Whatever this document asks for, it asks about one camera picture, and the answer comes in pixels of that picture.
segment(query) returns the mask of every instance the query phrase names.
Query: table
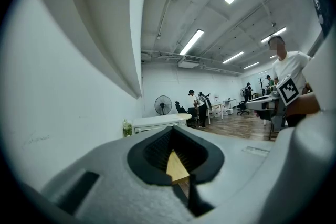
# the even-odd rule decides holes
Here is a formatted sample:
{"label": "table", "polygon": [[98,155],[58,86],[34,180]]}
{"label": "table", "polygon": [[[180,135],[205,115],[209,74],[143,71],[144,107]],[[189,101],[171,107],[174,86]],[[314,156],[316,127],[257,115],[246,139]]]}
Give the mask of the table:
{"label": "table", "polygon": [[[218,104],[213,104],[212,105],[212,108],[217,108],[217,107],[220,107],[221,108],[221,118],[223,119],[223,110],[222,110],[222,104],[221,103],[218,103]],[[210,112],[209,112],[209,109],[208,109],[208,120],[209,120],[209,124],[210,123]]]}
{"label": "table", "polygon": [[187,113],[138,118],[132,122],[132,134],[137,134],[166,126],[186,126],[187,120],[189,120],[190,118],[191,115]]}
{"label": "table", "polygon": [[223,104],[225,105],[225,102],[229,103],[229,104],[230,104],[230,109],[231,109],[231,108],[232,108],[232,106],[231,106],[231,101],[233,101],[233,100],[236,100],[236,103],[237,103],[237,98],[233,98],[233,99],[227,99],[227,100],[224,100],[224,101],[223,101]]}

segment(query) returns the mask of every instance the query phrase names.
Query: black vent opening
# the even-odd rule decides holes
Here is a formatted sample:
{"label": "black vent opening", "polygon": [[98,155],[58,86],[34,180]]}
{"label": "black vent opening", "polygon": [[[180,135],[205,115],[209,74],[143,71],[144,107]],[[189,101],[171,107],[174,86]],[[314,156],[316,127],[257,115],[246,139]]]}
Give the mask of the black vent opening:
{"label": "black vent opening", "polygon": [[99,175],[96,173],[85,172],[56,205],[65,212],[73,215],[89,194],[98,178]]}
{"label": "black vent opening", "polygon": [[172,181],[166,169],[173,149],[196,184],[211,181],[224,163],[223,152],[217,146],[178,126],[167,127],[134,145],[127,161],[145,183],[169,186]]}

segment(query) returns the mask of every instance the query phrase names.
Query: gray plastic housing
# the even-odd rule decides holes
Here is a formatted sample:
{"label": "gray plastic housing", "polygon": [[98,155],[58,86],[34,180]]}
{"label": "gray plastic housing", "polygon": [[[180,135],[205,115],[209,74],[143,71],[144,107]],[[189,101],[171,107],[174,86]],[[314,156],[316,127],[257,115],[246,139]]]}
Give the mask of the gray plastic housing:
{"label": "gray plastic housing", "polygon": [[217,176],[197,185],[202,200],[215,207],[200,217],[171,186],[145,184],[127,164],[130,148],[158,130],[97,147],[53,178],[42,195],[56,204],[90,171],[99,178],[72,214],[85,223],[282,223],[309,202],[334,164],[334,117],[326,112],[311,116],[296,129],[282,130],[275,143],[184,127],[225,156]]}

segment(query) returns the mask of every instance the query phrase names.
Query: man in white t-shirt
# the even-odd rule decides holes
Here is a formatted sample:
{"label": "man in white t-shirt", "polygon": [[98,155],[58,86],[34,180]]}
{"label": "man in white t-shirt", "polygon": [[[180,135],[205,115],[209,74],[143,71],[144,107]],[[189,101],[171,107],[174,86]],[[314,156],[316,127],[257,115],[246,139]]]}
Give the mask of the man in white t-shirt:
{"label": "man in white t-shirt", "polygon": [[[272,74],[275,84],[288,74],[291,74],[299,93],[302,94],[306,85],[306,79],[302,74],[302,70],[310,61],[310,57],[300,51],[287,51],[286,44],[280,36],[271,36],[268,40],[268,45],[270,50],[276,50],[278,56],[278,59],[272,66]],[[287,117],[288,126],[296,126],[305,117],[306,115],[304,114]]]}

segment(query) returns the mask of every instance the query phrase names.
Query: potted plant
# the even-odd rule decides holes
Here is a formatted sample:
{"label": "potted plant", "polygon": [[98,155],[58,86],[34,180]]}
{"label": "potted plant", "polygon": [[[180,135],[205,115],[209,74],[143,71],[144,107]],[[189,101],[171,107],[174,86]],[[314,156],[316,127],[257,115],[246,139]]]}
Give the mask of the potted plant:
{"label": "potted plant", "polygon": [[122,132],[124,137],[132,135],[132,124],[125,119],[122,121]]}

